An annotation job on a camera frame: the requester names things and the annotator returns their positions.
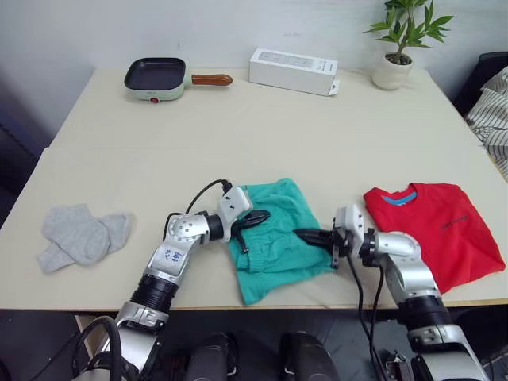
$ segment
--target white box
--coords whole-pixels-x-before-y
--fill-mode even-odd
[[[335,79],[338,62],[299,54],[258,48],[249,63],[248,80],[254,83],[334,95],[339,90]]]

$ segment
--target white container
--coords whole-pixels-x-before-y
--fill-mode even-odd
[[[248,80],[283,89],[334,95],[338,62],[311,56],[258,48],[249,63]]]
[[[383,58],[379,61],[377,68],[372,73],[372,82],[377,87],[384,90],[398,89],[406,81],[412,67],[413,60],[411,60],[409,65],[397,65],[396,63],[392,63],[387,60],[386,56],[383,56]]]

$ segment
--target gray sock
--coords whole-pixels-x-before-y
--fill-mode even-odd
[[[44,272],[53,272],[74,262],[94,264],[122,248],[130,233],[130,219],[125,214],[96,219],[84,204],[66,206],[49,212],[42,231],[52,243],[37,261]]]

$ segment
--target table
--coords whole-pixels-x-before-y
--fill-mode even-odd
[[[164,220],[185,208],[211,179],[236,184],[291,177],[321,226],[335,209],[374,185],[396,191],[409,182],[456,183],[475,204],[508,262],[507,186],[460,115],[425,71],[414,70],[397,91],[378,90],[361,73],[342,71],[332,98],[264,87],[229,70],[230,89],[192,88],[175,102],[131,99],[121,71],[98,70],[0,231],[0,308],[117,310],[160,243]],[[196,206],[213,209],[218,191]],[[127,245],[94,267],[43,275],[35,255],[52,206],[85,202],[101,216],[130,211]],[[372,225],[370,219],[366,225]],[[366,303],[377,271],[361,268]],[[357,291],[346,263],[272,291],[251,308],[352,308]],[[448,306],[508,302],[508,272],[448,292]],[[393,307],[387,290],[382,308]],[[176,309],[241,308],[224,245],[195,253],[175,297]]]

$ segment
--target black nonstick surface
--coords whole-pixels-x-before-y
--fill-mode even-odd
[[[172,90],[184,76],[185,62],[180,58],[143,58],[131,65],[124,83],[132,90]]]

